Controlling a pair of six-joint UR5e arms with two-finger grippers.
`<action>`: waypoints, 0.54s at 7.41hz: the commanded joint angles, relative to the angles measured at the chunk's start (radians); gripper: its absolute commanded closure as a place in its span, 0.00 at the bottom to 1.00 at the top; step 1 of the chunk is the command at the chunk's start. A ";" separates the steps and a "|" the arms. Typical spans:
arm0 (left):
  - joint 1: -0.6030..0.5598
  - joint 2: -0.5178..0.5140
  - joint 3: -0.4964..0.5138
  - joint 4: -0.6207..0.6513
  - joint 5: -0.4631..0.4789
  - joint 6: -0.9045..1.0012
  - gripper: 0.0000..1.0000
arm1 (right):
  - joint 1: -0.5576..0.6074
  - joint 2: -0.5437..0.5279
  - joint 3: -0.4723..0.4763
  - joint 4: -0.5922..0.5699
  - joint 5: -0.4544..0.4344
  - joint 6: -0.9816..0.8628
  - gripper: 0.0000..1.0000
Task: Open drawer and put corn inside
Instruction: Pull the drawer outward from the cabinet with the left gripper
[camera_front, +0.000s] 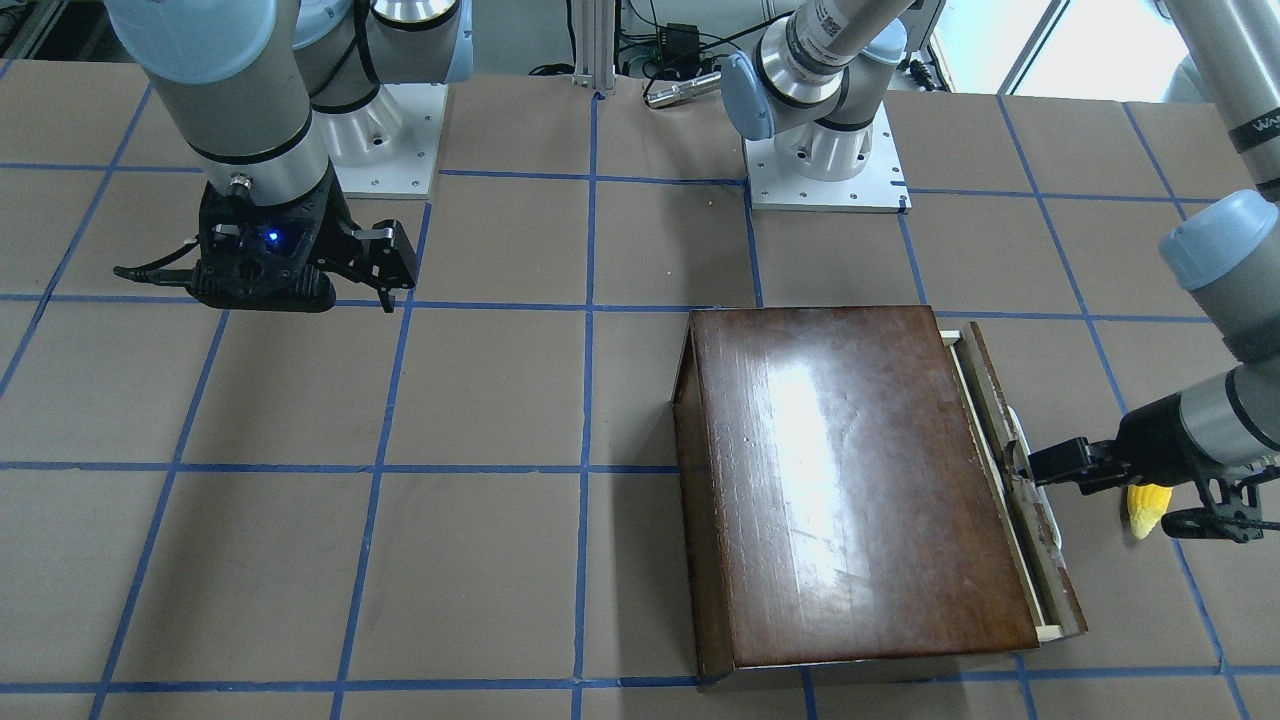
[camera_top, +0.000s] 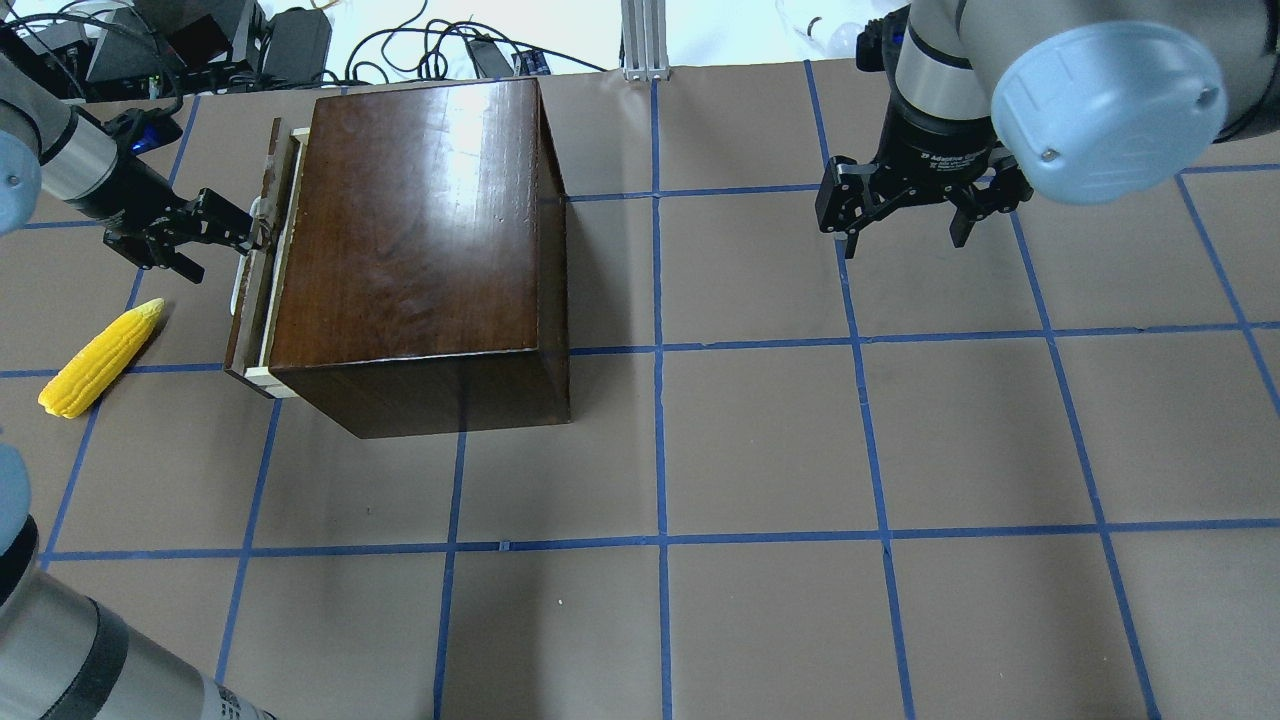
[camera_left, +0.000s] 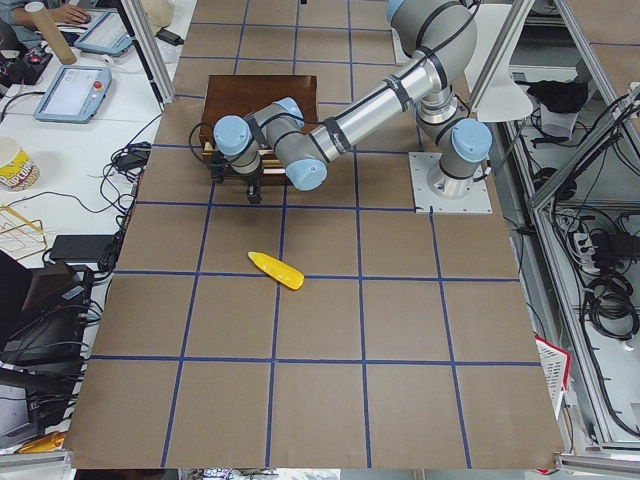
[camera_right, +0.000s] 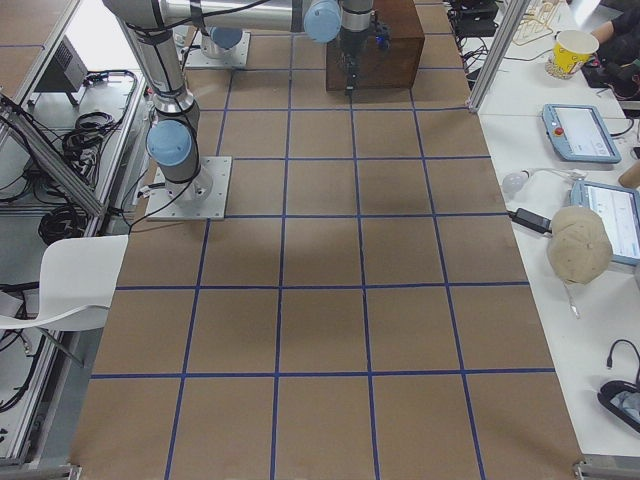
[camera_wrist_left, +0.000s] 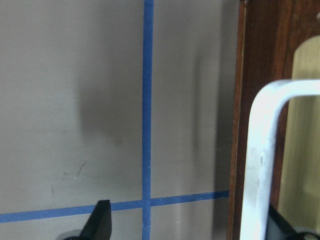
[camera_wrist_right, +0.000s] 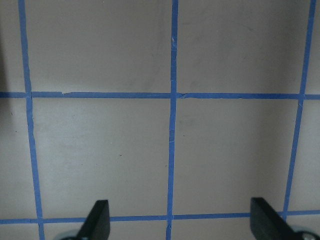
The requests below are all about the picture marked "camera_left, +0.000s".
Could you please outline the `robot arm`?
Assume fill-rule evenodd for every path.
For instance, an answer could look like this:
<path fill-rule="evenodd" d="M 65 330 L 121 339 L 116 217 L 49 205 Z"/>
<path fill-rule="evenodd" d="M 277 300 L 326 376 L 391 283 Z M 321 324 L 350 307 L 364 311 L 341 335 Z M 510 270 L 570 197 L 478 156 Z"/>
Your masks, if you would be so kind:
<path fill-rule="evenodd" d="M 458 199 L 480 177 L 476 170 L 492 145 L 488 127 L 457 110 L 453 82 L 469 64 L 477 44 L 474 17 L 480 4 L 460 1 L 391 1 L 387 19 L 410 60 L 364 97 L 309 133 L 291 97 L 244 117 L 227 115 L 213 127 L 215 151 L 207 166 L 215 181 L 244 180 L 250 202 L 261 200 L 263 150 L 274 152 L 288 180 L 300 191 L 319 187 L 329 164 L 351 151 L 389 120 L 413 109 L 416 123 L 441 150 L 427 174 L 429 188 Z"/>

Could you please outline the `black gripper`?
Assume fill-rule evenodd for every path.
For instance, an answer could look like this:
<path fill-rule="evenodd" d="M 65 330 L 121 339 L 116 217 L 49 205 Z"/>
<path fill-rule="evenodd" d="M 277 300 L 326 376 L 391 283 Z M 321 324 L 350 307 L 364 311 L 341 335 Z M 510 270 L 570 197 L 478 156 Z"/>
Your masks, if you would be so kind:
<path fill-rule="evenodd" d="M 258 150 L 249 150 L 231 159 L 222 152 L 214 151 L 209 164 L 214 184 L 227 178 L 236 178 L 246 184 L 246 196 L 250 204 L 261 204 L 261 178 L 264 172 Z"/>

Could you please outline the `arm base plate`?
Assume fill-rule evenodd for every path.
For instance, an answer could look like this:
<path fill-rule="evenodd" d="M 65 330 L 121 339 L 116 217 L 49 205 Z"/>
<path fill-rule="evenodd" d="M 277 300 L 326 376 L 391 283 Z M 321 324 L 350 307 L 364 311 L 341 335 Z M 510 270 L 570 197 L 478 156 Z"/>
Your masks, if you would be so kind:
<path fill-rule="evenodd" d="M 410 152 L 409 163 L 418 214 L 489 215 L 491 200 L 480 164 L 470 178 L 457 180 L 440 170 L 440 153 Z"/>

